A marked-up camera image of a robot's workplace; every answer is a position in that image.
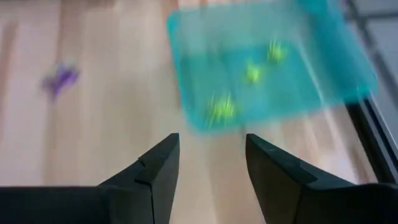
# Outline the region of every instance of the wooden table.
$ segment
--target wooden table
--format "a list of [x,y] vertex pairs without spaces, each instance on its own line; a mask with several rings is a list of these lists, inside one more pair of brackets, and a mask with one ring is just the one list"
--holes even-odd
[[[206,2],[0,2],[0,185],[96,185],[171,132],[181,147],[171,223],[264,222],[243,132],[352,182],[376,181],[344,106],[217,136],[189,128],[165,20]],[[81,77],[51,102],[42,80],[65,61]]]

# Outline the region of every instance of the yellow-green object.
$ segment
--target yellow-green object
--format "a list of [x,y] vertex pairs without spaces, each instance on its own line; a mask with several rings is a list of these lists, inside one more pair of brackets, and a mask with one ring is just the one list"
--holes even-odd
[[211,126],[214,122],[220,123],[224,122],[226,124],[228,121],[232,120],[236,114],[236,107],[231,99],[231,94],[227,97],[215,100],[215,97],[211,97],[210,101],[210,115],[209,115],[209,125]]
[[252,62],[246,65],[246,80],[249,83],[259,83],[261,79],[262,68],[255,66]]
[[287,51],[282,48],[276,40],[271,41],[268,46],[267,59],[276,63],[281,63],[285,59]]

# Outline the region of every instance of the purple toy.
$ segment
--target purple toy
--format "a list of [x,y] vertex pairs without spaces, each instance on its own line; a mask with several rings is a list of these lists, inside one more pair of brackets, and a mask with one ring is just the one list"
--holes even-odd
[[77,81],[78,75],[79,73],[76,68],[60,65],[54,76],[47,77],[44,80],[43,86],[50,92],[52,99],[54,100],[63,87],[72,85]]

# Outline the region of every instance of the translucent blue tray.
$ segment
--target translucent blue tray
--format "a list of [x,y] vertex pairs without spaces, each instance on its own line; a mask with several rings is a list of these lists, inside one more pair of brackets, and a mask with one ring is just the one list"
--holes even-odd
[[[179,10],[169,15],[167,31],[182,108],[201,131],[354,102],[377,87],[333,0]],[[282,60],[269,59],[272,43],[283,50]],[[249,64],[259,68],[253,80]],[[214,105],[227,99],[229,109],[216,113]]]

